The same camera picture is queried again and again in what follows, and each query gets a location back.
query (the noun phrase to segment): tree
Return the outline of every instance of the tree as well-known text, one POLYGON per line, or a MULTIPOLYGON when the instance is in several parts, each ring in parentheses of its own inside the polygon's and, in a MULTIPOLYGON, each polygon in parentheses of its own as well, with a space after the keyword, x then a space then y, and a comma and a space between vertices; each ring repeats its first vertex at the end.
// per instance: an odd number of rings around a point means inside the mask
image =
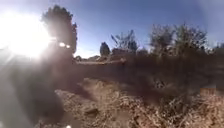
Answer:
POLYGON ((153 47, 153 52, 159 56, 167 53, 168 46, 172 44, 174 30, 169 26, 153 26, 150 34, 150 46, 153 47))
POLYGON ((115 42, 117 48, 136 53, 138 46, 133 30, 131 30, 127 35, 121 33, 121 35, 112 35, 111 38, 115 42))
POLYGON ((101 46, 100 46, 100 55, 101 56, 108 56, 109 54, 110 54, 110 48, 107 45, 107 43, 106 42, 101 43, 101 46))
POLYGON ((77 44, 77 25, 72 24, 72 17, 69 11, 58 5, 49 8, 42 15, 42 21, 46 24, 50 35, 55 37, 58 43, 69 45, 69 49, 66 49, 69 55, 76 52, 77 44))
POLYGON ((206 32, 183 24, 175 27, 175 33, 174 54, 193 57, 195 54, 205 52, 206 32))

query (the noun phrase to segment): sunlight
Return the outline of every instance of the sunlight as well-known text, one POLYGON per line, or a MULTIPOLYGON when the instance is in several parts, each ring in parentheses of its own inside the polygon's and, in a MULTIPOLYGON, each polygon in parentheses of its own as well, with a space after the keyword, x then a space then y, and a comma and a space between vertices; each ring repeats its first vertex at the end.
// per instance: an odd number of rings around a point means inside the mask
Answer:
POLYGON ((0 48, 31 58, 38 58, 51 41, 38 17, 15 12, 0 15, 0 35, 0 48))

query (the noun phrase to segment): bush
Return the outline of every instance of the bush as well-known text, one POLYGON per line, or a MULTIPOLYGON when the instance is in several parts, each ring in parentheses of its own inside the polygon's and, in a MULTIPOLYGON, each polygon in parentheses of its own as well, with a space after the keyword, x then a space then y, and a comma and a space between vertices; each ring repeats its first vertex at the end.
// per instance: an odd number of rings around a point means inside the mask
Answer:
POLYGON ((100 46, 100 55, 101 56, 108 56, 110 54, 110 48, 106 44, 106 42, 103 42, 100 46))

